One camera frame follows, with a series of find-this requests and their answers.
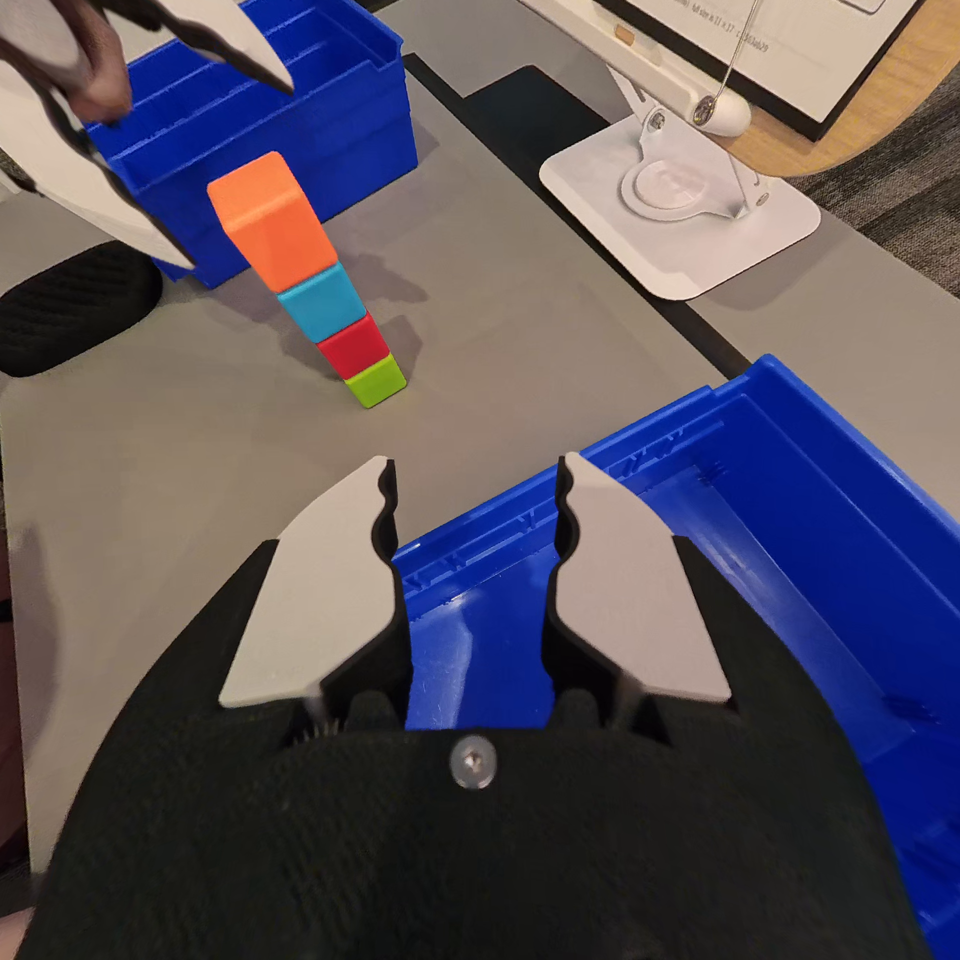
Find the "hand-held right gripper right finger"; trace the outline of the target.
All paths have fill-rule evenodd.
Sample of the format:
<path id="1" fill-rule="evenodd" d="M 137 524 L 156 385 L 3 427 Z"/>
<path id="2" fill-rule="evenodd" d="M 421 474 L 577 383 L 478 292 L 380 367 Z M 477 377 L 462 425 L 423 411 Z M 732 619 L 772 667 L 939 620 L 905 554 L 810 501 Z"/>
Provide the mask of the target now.
<path id="1" fill-rule="evenodd" d="M 549 723 L 639 727 L 652 697 L 732 706 L 682 559 L 690 543 L 579 453 L 558 459 L 555 502 L 557 562 L 542 626 Z"/>

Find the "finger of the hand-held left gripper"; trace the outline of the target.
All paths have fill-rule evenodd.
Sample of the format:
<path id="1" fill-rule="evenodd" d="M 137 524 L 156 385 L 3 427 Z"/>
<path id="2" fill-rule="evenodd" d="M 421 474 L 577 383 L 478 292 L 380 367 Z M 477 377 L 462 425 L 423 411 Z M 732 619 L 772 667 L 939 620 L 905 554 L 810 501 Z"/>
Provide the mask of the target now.
<path id="1" fill-rule="evenodd" d="M 234 1 L 146 1 L 146 10 L 194 51 L 286 95 L 294 80 L 266 36 Z"/>
<path id="2" fill-rule="evenodd" d="M 164 224 L 147 213 L 74 125 L 54 88 L 22 78 L 2 62 L 2 150 L 31 188 L 151 258 L 190 271 L 195 263 Z"/>

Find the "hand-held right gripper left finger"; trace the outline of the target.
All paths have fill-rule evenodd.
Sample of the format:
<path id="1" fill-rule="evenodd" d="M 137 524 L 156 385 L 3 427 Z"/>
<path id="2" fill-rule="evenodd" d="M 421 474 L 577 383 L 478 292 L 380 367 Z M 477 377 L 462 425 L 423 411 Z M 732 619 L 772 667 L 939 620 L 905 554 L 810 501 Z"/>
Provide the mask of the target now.
<path id="1" fill-rule="evenodd" d="M 318 724 L 346 722 L 378 691 L 400 723 L 413 681 L 410 624 L 393 563 L 395 462 L 372 457 L 281 532 L 220 692 L 239 709 L 299 700 Z"/>

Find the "blue plastic bin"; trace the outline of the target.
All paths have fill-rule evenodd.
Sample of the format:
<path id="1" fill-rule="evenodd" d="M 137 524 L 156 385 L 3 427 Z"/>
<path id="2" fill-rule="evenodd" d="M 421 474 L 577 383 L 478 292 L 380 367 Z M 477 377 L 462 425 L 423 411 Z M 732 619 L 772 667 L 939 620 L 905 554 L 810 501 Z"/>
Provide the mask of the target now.
<path id="1" fill-rule="evenodd" d="M 959 957 L 958 522 L 767 354 L 582 450 L 689 538 L 821 691 L 936 958 Z M 401 547 L 410 729 L 535 727 L 556 466 Z"/>
<path id="2" fill-rule="evenodd" d="M 118 126 L 87 128 L 209 289 L 249 267 L 222 230 L 209 183 L 275 151 L 327 221 L 418 163 L 397 34 L 350 1 L 241 9 L 291 72 L 293 97 L 171 40 L 130 64 L 132 113 Z"/>

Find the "orange magnetic cube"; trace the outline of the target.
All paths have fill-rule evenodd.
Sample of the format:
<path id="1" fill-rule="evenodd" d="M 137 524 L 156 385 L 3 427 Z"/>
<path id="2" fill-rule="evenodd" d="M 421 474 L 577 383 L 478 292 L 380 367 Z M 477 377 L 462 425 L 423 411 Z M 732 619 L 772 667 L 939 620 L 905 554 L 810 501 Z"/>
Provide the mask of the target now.
<path id="1" fill-rule="evenodd" d="M 272 293 L 339 262 L 321 220 L 285 158 L 267 152 L 206 188 L 226 236 Z"/>

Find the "green magnetic cube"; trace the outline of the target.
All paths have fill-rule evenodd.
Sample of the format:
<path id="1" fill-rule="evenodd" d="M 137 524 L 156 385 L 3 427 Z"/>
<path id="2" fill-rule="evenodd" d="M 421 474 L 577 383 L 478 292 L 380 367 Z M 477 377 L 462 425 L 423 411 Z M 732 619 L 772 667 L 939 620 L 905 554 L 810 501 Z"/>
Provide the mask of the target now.
<path id="1" fill-rule="evenodd" d="M 407 379 L 391 353 L 343 382 L 366 410 L 390 399 L 407 386 Z"/>

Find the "red magnetic cube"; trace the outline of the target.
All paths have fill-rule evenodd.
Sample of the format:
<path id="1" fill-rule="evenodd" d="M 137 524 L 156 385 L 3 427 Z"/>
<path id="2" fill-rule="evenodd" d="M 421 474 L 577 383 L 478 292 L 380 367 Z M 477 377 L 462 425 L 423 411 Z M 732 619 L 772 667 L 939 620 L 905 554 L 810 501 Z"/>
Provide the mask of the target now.
<path id="1" fill-rule="evenodd" d="M 316 347 L 344 382 L 377 365 L 390 354 L 390 347 L 369 312 L 317 342 Z"/>

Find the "teal magnetic cube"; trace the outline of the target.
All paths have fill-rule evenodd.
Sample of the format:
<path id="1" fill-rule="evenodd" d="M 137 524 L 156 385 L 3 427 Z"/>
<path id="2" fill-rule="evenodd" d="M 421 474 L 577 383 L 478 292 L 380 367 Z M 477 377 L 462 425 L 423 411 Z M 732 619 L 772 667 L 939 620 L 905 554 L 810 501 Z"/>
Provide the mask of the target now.
<path id="1" fill-rule="evenodd" d="M 339 262 L 277 294 L 277 299 L 313 344 L 329 339 L 368 314 Z"/>

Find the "black textured mat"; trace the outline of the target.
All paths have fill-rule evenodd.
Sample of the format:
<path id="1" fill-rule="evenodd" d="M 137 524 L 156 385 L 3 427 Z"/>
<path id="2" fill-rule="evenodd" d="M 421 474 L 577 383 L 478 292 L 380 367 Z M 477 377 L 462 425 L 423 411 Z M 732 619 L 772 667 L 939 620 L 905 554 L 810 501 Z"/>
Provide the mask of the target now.
<path id="1" fill-rule="evenodd" d="M 159 304 L 163 274 L 118 241 L 69 257 L 1 297 L 1 372 L 30 378 L 129 330 Z"/>

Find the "wooden instruction sign board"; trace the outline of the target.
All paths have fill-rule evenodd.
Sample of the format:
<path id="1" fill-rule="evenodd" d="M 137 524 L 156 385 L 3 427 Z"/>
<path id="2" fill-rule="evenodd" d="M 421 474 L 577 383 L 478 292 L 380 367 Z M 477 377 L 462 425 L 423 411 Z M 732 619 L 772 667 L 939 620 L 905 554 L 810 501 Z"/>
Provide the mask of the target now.
<path id="1" fill-rule="evenodd" d="M 873 147 L 958 65 L 957 1 L 524 1 L 760 174 Z"/>

